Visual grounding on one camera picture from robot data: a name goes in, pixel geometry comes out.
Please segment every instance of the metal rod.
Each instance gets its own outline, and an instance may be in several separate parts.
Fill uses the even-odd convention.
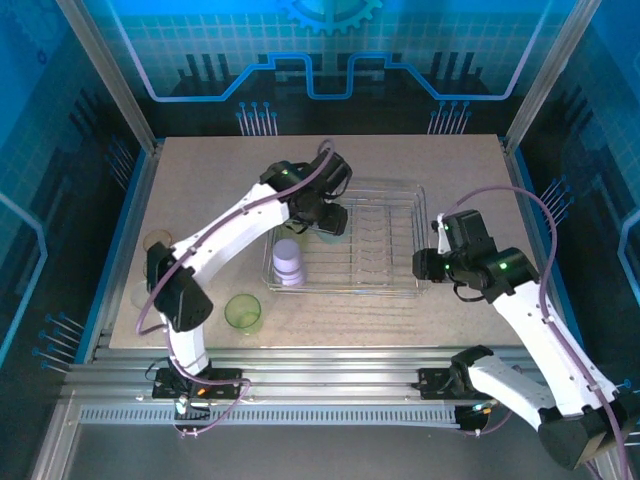
[[[455,132],[458,132],[458,129],[460,128],[460,125],[462,124],[462,118],[464,117],[466,111],[467,111],[467,107],[471,104],[471,102],[469,102],[469,100],[465,100],[464,102],[462,102],[462,113],[460,114],[460,118],[458,118],[458,125],[455,128]]]
[[[260,122],[262,122],[262,135],[268,135],[267,133],[267,125],[264,122],[265,113],[260,112]]]
[[[631,380],[629,380],[628,378],[625,378],[624,382],[622,382],[620,385],[616,385],[617,389],[620,389],[620,387],[631,388]]]
[[[433,127],[433,133],[436,133],[436,130],[438,128],[438,122],[440,121],[440,114],[442,114],[442,109],[446,104],[447,102],[445,102],[444,100],[440,100],[440,102],[438,102],[438,105],[440,106],[440,108],[438,108],[438,115],[436,115],[436,124]]]
[[[240,133],[242,133],[242,136],[246,136],[246,133],[244,133],[244,128],[242,128],[242,114],[240,112],[236,113],[236,118],[238,119],[238,126],[240,126]]]
[[[118,178],[118,175],[116,175],[113,172],[113,170],[109,170],[109,175],[111,175],[111,177],[116,181],[116,183],[120,185],[120,188],[122,188],[122,190],[124,190],[125,192],[127,191],[127,187],[122,183],[122,180]]]
[[[50,341],[52,341],[54,343],[57,343],[58,345],[61,345],[61,346],[65,347],[65,348],[68,348],[70,350],[75,350],[75,347],[67,345],[66,343],[58,340],[57,338],[53,338],[51,335],[47,335],[47,332],[45,330],[40,330],[40,332],[38,333],[38,338],[40,340],[47,339],[47,340],[50,340]]]
[[[53,360],[54,362],[60,362],[63,365],[67,365],[67,366],[69,365],[69,362],[65,362],[64,360],[60,360],[59,358],[56,358],[56,357],[54,357],[52,355],[47,355],[46,353],[42,352],[38,347],[33,347],[31,349],[31,355],[33,355],[34,357],[41,356],[41,357],[44,357],[44,358],[48,358],[49,360]]]
[[[462,135],[464,133],[465,128],[467,128],[467,122],[469,121],[469,118],[471,118],[471,112],[465,113],[465,115],[464,115],[464,123],[462,124],[462,128],[458,132],[460,135]]]
[[[58,368],[58,367],[54,367],[53,365],[49,365],[49,362],[47,362],[46,360],[43,360],[42,362],[40,362],[40,368],[42,370],[44,370],[45,368],[49,368],[51,370],[55,370],[56,372],[69,373],[68,370],[63,370],[62,368]]]
[[[251,125],[251,134],[255,137],[257,136],[257,134],[256,134],[256,126],[253,123],[253,112],[247,113],[247,117],[249,117],[249,125]]]
[[[74,356],[73,356],[73,355],[71,355],[71,354],[69,354],[69,353],[67,353],[67,352],[63,352],[62,350],[60,350],[60,349],[58,349],[58,348],[54,347],[54,346],[53,346],[53,345],[51,345],[51,344],[47,345],[47,352],[49,352],[49,353],[58,353],[58,354],[60,354],[60,355],[64,355],[65,357],[69,357],[71,360],[73,360],[73,359],[74,359]]]
[[[64,312],[60,312],[58,314],[58,318],[60,320],[64,320],[65,322],[69,322],[71,325],[75,325],[76,327],[78,327],[80,330],[84,330],[84,326],[80,325],[78,322],[74,322],[73,320],[71,320],[69,317],[67,317]]]
[[[246,103],[240,102],[238,105],[240,105],[240,108],[242,109],[242,118],[244,119],[244,128],[247,130],[247,135],[250,135],[251,132],[249,131],[249,122],[247,121],[247,111],[244,109],[244,107],[246,107]]]
[[[549,209],[549,211],[551,212],[551,216],[555,219],[556,216],[557,216],[558,211],[563,209],[564,207],[565,207],[565,201],[564,201],[564,199],[562,199],[562,200],[560,200],[560,203],[558,203],[558,205],[556,205],[554,207],[553,210]]]
[[[56,328],[54,328],[54,329],[53,329],[53,334],[54,334],[54,335],[58,335],[59,337],[62,337],[62,338],[66,338],[66,339],[67,339],[67,340],[69,340],[70,342],[73,342],[73,343],[76,343],[76,344],[79,344],[79,343],[80,343],[80,342],[79,342],[78,340],[76,340],[75,338],[71,338],[69,335],[66,335],[66,334],[62,333],[62,332],[60,331],[60,327],[56,327]]]
[[[438,129],[438,135],[442,133],[442,127],[444,126],[444,122],[448,116],[449,116],[449,112],[447,112],[446,110],[442,112],[442,120],[440,121],[440,128]]]
[[[118,165],[116,165],[117,162],[113,158],[109,158],[108,155],[105,155],[105,159],[109,162],[109,165],[111,165],[111,171],[113,172],[113,174],[116,175],[122,181],[122,183],[128,185],[129,179],[121,170],[121,168],[118,168]]]
[[[564,212],[564,215],[562,215],[562,218],[560,220],[556,220],[556,227],[560,225],[562,222],[564,222],[568,217],[569,217],[569,212]]]
[[[557,213],[554,213],[554,214],[553,214],[553,216],[554,216],[554,217],[557,217],[558,215],[563,214],[563,213],[564,213],[564,211],[565,211],[567,208],[569,208],[571,205],[573,205],[573,202],[574,202],[573,197],[571,197],[571,198],[569,199],[569,201],[567,202],[567,204],[562,208],[562,210],[560,210],[560,211],[559,211],[559,212],[557,212]]]
[[[122,154],[122,150],[119,148],[116,149],[115,142],[113,141],[109,144],[108,149],[109,153],[111,153],[118,163],[127,171],[127,176],[130,177],[133,174],[133,168],[131,168],[126,156]]]
[[[127,180],[130,180],[131,175],[133,175],[133,169],[127,163],[126,159],[118,155],[115,149],[113,148],[110,148],[109,151],[111,152],[111,155],[113,155],[113,158],[115,159],[115,161],[118,162],[118,165],[122,167],[122,173],[124,173]]]
[[[561,195],[562,193],[560,192],[559,188],[562,186],[562,183],[559,182],[556,185],[556,188],[554,188],[553,190],[551,190],[549,193],[547,193],[544,198],[540,197],[540,200],[542,200],[545,204],[552,199],[554,196],[558,196]]]
[[[556,198],[553,201],[550,201],[549,203],[547,203],[547,208],[549,210],[553,210],[555,208],[555,206],[558,204],[558,202],[563,202],[564,201],[564,193],[565,192],[559,192],[556,196]]]
[[[514,153],[520,145],[558,77],[567,66],[571,54],[589,26],[601,1],[580,0],[567,17],[507,131],[505,142],[507,154]]]
[[[56,0],[56,2],[138,143],[145,152],[153,154],[157,147],[155,135],[84,3],[74,0]]]
[[[271,112],[271,119],[273,120],[273,131],[276,136],[278,135],[278,122],[276,120],[277,117],[278,114],[276,112]]]
[[[258,120],[260,118],[260,116],[258,115],[258,102],[251,102],[251,106],[253,107],[253,114],[255,116],[256,119],[256,123],[258,124],[258,135],[263,135],[260,132],[260,121]]]
[[[551,180],[551,183],[549,184],[547,189],[544,192],[542,192],[542,195],[540,195],[540,200],[544,201],[547,195],[549,195],[550,192],[555,190],[557,186],[558,186],[558,179],[554,178],[553,180]]]
[[[124,148],[124,145],[122,144],[122,141],[120,139],[118,139],[118,137],[116,137],[115,135],[113,135],[113,140],[116,143],[116,145],[118,146],[118,148],[120,149],[120,151],[122,152],[122,154],[127,157],[127,159],[129,160],[129,163],[131,164],[131,166],[133,167],[136,163],[136,159],[133,158],[133,156],[131,156],[131,153],[129,153],[129,150],[127,150],[126,148]]]
[[[429,120],[429,126],[427,127],[427,135],[431,135],[431,126],[433,125],[433,119],[436,118],[437,112],[433,110],[431,112],[431,119]]]
[[[269,135],[273,135],[273,130],[271,129],[271,122],[269,121],[269,102],[262,102],[262,106],[264,107],[266,113],[265,117],[267,117],[267,125],[269,126]]]
[[[451,102],[451,111],[449,112],[449,116],[447,118],[447,126],[444,127],[444,133],[448,133],[447,130],[449,130],[449,124],[451,123],[451,119],[453,118],[453,111],[455,110],[456,105],[458,105],[458,102],[456,102],[455,100]]]
[[[455,135],[456,133],[456,125],[458,124],[459,118],[460,118],[460,112],[455,111],[453,112],[453,122],[451,123],[451,128],[449,128],[449,135]]]
[[[77,330],[74,330],[73,328],[68,327],[67,325],[65,325],[64,323],[56,320],[55,318],[53,318],[49,314],[47,314],[47,316],[44,318],[44,321],[47,322],[47,323],[55,323],[56,325],[61,326],[65,330],[68,330],[69,332],[74,333],[75,335],[78,335],[79,337],[82,336],[82,332],[78,332]]]

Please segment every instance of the green glass cup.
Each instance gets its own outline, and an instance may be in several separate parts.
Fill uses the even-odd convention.
[[[224,307],[227,323],[243,335],[253,335],[260,331],[263,323],[261,314],[260,302],[247,293],[236,295]]]

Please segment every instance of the cable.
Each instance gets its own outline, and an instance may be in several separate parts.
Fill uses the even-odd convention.
[[[440,387],[440,389],[436,393],[444,393],[447,387],[451,385],[451,382],[453,382],[453,377],[449,377],[449,380],[447,380],[447,383],[445,383],[442,387]]]
[[[598,469],[592,462],[586,462],[584,466],[591,472],[591,476],[593,478],[595,478],[596,480],[604,480],[604,478],[602,478],[602,475],[600,475],[600,472],[598,472]]]
[[[151,369],[161,362],[169,362],[169,357],[156,358],[153,362],[151,362],[151,365],[149,365],[149,367],[147,367],[144,372],[144,378],[146,378],[150,382],[153,382],[154,379],[149,378],[149,372],[151,372]]]
[[[556,252],[558,250],[558,229],[556,226],[556,222],[553,219],[553,215],[551,214],[551,212],[549,211],[549,208],[545,205],[545,203],[542,200],[540,200],[536,195],[529,192],[528,190],[525,190],[524,188],[514,187],[512,185],[492,185],[488,187],[478,188],[466,194],[465,196],[463,196],[460,200],[458,200],[455,203],[455,205],[453,205],[449,210],[446,211],[446,213],[443,215],[443,218],[446,218],[449,215],[451,215],[451,213],[453,213],[460,205],[465,203],[471,197],[475,197],[480,193],[494,191],[494,190],[511,190],[513,192],[520,193],[522,195],[529,197],[531,200],[533,200],[535,203],[538,204],[538,206],[540,207],[544,215],[547,217],[547,220],[549,222],[549,229],[551,230],[551,249],[549,250],[549,259],[547,260],[547,264],[543,270],[542,277],[540,278],[540,291],[538,293],[538,303],[540,305],[540,310],[542,311],[543,318],[545,318],[546,320],[549,320],[550,314],[549,314],[549,308],[547,307],[546,298],[547,298],[547,288],[549,284],[549,279],[551,277],[551,267],[553,266],[553,261],[556,257]],[[596,397],[602,404],[602,407],[604,408],[604,411],[607,414],[607,418],[611,423],[611,429],[613,430],[613,435],[616,439],[616,444],[618,447],[618,456],[620,457],[620,470],[622,473],[622,478],[625,480],[629,480],[629,462],[627,459],[627,453],[624,448],[624,438],[622,437],[622,431],[620,430],[620,426],[618,425],[618,420],[616,419],[616,416],[613,413],[613,410],[611,409],[611,405],[609,405],[609,402],[607,401],[606,397],[602,393],[600,386],[596,382],[595,378],[593,378],[593,375],[591,375],[591,372],[589,371],[587,366],[582,362],[582,359],[580,359],[579,355],[571,347],[569,342],[567,342],[567,339],[564,338],[564,336],[558,329],[558,326],[555,324],[555,321],[548,321],[547,325],[549,326],[549,328],[557,338],[560,345],[562,345],[562,348],[565,350],[567,355],[569,355],[573,363],[576,365],[576,367],[578,367],[578,370],[580,370],[580,373],[584,376],[587,382],[589,382],[589,387],[592,389],[592,391],[595,393]]]
[[[514,365],[513,368],[516,372],[522,374],[522,368],[520,368],[520,365]],[[513,412],[509,409],[507,410],[507,413],[505,414],[504,417],[502,417],[502,419],[496,423],[494,426],[490,427],[490,428],[484,428],[483,430],[481,430],[480,432],[469,432],[467,430],[460,430],[462,433],[464,433],[465,435],[467,435],[468,437],[481,437],[484,435],[488,435],[490,433],[496,432],[499,429],[501,429],[505,423],[507,423],[509,421],[509,419],[511,418],[511,415],[513,415]]]
[[[481,302],[482,300],[484,300],[484,295],[480,295],[479,297],[473,297],[473,298],[468,298],[468,297],[463,297],[462,295],[460,295],[458,293],[458,288],[459,287],[466,287],[467,284],[466,283],[462,283],[462,282],[455,282],[453,284],[453,293],[456,294],[456,297],[458,297],[458,299],[461,302],[464,303],[475,303],[475,302]]]
[[[311,183],[313,180],[315,180],[315,178],[320,175],[320,173],[322,172],[322,170],[328,165],[329,161],[331,160],[331,158],[333,158],[333,154],[335,152],[335,145],[333,143],[333,140],[331,139],[326,139],[323,140],[320,145],[318,146],[318,155],[320,155],[324,150],[327,150],[327,155],[325,156],[324,160],[322,161],[322,163],[318,166],[318,168],[316,170],[314,170],[311,175],[309,175],[307,178],[305,178],[304,180],[302,180],[300,183],[287,188],[286,190],[283,190],[282,192],[277,192],[273,195],[269,195],[268,197],[262,198],[260,200],[256,200],[254,202],[248,203],[247,205],[244,205],[243,208],[237,209],[233,212],[231,212],[229,215],[227,215],[226,217],[222,218],[219,222],[215,223],[214,225],[212,225],[196,242],[194,242],[194,244],[191,246],[191,248],[189,250],[187,250],[180,258],[177,259],[177,261],[165,272],[165,274],[162,276],[162,278],[160,278],[160,280],[158,281],[158,283],[156,284],[155,288],[150,292],[149,294],[149,298],[147,299],[144,307],[142,308],[142,310],[140,311],[140,315],[138,316],[138,320],[136,321],[136,333],[139,336],[144,336],[144,335],[148,335],[152,332],[155,332],[156,330],[159,329],[163,329],[165,332],[165,341],[167,344],[167,349],[169,350],[169,358],[171,360],[171,363],[174,365],[174,367],[176,368],[176,370],[186,379],[191,380],[192,382],[197,383],[198,385],[212,385],[212,386],[218,386],[218,385],[231,385],[231,384],[244,384],[245,387],[244,389],[241,390],[241,392],[238,395],[238,398],[236,398],[230,405],[229,407],[222,413],[222,415],[220,415],[215,421],[213,421],[211,424],[207,425],[206,427],[200,428],[200,429],[194,429],[192,431],[181,431],[182,436],[197,436],[200,433],[204,433],[208,430],[211,430],[212,428],[214,428],[216,425],[218,425],[220,422],[222,422],[224,419],[226,419],[230,414],[231,411],[238,405],[238,403],[240,403],[240,401],[242,400],[242,398],[247,394],[247,392],[249,391],[249,389],[251,388],[251,380],[249,380],[248,378],[240,378],[240,379],[235,379],[235,380],[206,380],[203,378],[198,378],[195,375],[191,375],[189,372],[187,372],[182,365],[180,365],[180,363],[177,361],[176,359],[176,355],[175,355],[175,351],[173,349],[173,345],[171,344],[171,336],[169,334],[169,326],[165,325],[165,324],[159,324],[159,325],[155,325],[153,327],[150,327],[146,330],[143,330],[142,325],[144,323],[144,320],[146,318],[146,316],[149,313],[149,310],[151,309],[151,306],[153,305],[153,302],[155,301],[155,299],[158,296],[158,293],[162,290],[162,288],[164,288],[164,286],[167,284],[167,282],[169,281],[169,279],[173,276],[173,274],[176,273],[176,271],[178,270],[178,268],[180,268],[182,266],[182,264],[184,264],[184,262],[187,261],[187,259],[192,256],[195,255],[195,253],[197,252],[198,248],[200,248],[202,246],[202,244],[209,238],[211,237],[211,235],[213,235],[213,233],[215,233],[217,230],[219,230],[221,227],[223,227],[224,225],[226,225],[227,223],[229,223],[231,220],[233,220],[234,218],[238,217],[239,215],[242,215],[246,212],[248,212],[249,210],[252,210],[253,208],[256,208],[260,205],[263,205],[265,203],[271,202],[273,200],[277,200],[283,197],[286,197],[288,195],[291,195],[292,193],[297,192],[298,190],[304,188],[305,186],[307,186],[309,183]]]

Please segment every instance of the translucent cup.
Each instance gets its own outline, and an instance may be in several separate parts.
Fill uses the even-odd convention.
[[[162,242],[165,247],[170,247],[173,243],[171,234],[166,230],[153,230],[149,232],[142,240],[142,248],[147,252],[156,243]]]
[[[260,331],[263,323],[261,314],[260,302],[247,293],[236,295],[224,307],[227,323],[243,335],[253,335]]]
[[[139,282],[131,289],[131,303],[138,310],[144,308],[145,303],[149,298],[149,292],[147,292],[147,281]]]

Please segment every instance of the gear graphic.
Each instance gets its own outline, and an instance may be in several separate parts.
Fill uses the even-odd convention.
[[[12,17],[38,46],[55,40],[62,27],[62,14],[55,0],[4,0],[0,13]]]
[[[381,0],[279,0],[289,20],[297,20],[301,28],[310,27],[314,33],[323,30],[327,35],[336,31],[346,34],[349,27],[359,28],[363,20],[373,18],[374,8],[382,7]]]

